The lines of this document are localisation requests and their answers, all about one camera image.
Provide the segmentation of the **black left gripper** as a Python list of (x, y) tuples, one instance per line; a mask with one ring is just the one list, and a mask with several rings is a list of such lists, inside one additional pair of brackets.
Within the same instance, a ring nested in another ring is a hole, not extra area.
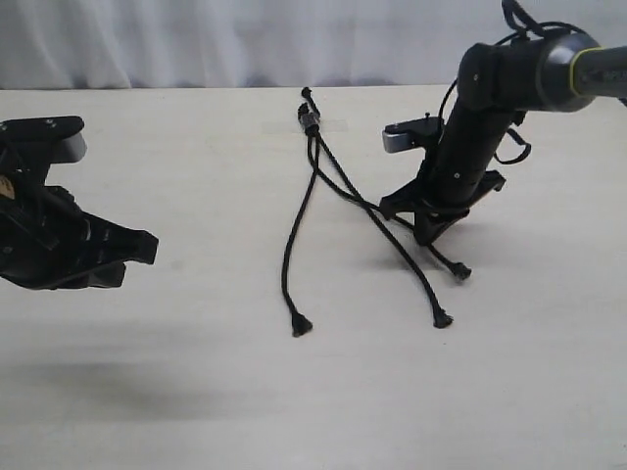
[(116, 289), (126, 262), (152, 265), (159, 239), (83, 211), (66, 188), (1, 165), (1, 277), (29, 290)]

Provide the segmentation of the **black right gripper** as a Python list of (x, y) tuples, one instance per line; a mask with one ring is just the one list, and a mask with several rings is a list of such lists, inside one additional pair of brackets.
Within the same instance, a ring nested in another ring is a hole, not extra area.
[(424, 182), (416, 178), (382, 197), (383, 217), (391, 220), (400, 213), (413, 213), (415, 241), (433, 244), (482, 198), (487, 167), (513, 118), (513, 109), (473, 110), (457, 98)]

